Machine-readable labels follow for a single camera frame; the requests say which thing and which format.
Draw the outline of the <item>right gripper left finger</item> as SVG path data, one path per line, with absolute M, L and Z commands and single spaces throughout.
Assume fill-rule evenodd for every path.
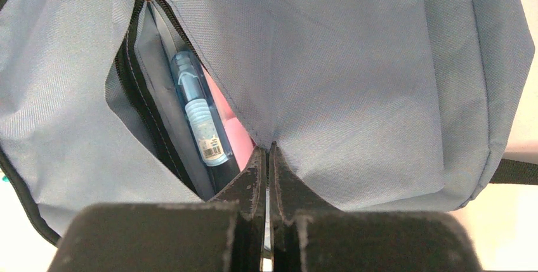
M 75 217 L 50 271 L 261 271 L 266 152 L 208 202 L 97 204 Z

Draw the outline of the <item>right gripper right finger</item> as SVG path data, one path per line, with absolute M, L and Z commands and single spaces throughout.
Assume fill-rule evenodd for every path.
M 268 154 L 275 271 L 481 271 L 466 230 L 442 212 L 344 212 Z

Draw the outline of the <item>blue highlighter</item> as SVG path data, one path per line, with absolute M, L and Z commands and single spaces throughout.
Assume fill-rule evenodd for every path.
M 240 172 L 215 100 L 197 57 L 182 50 L 170 61 L 176 94 L 214 192 L 225 188 Z

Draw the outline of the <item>pink highlighter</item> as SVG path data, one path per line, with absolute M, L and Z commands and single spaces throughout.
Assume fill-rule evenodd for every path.
M 220 119 L 223 123 L 226 136 L 228 137 L 233 154 L 235 155 L 238 167 L 240 171 L 243 171 L 254 150 L 255 143 L 251 139 L 246 128 L 232 111 L 223 93 L 216 85 L 213 78 L 209 75 L 209 72 L 204 67 L 202 67 L 202 70 L 213 97 L 214 104 L 216 105 Z

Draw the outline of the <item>blue student backpack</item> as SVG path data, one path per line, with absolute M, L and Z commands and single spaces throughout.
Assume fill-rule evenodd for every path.
M 498 182 L 535 52 L 520 0 L 1 0 L 1 169 L 49 243 L 93 204 L 217 192 L 171 46 L 344 211 Z

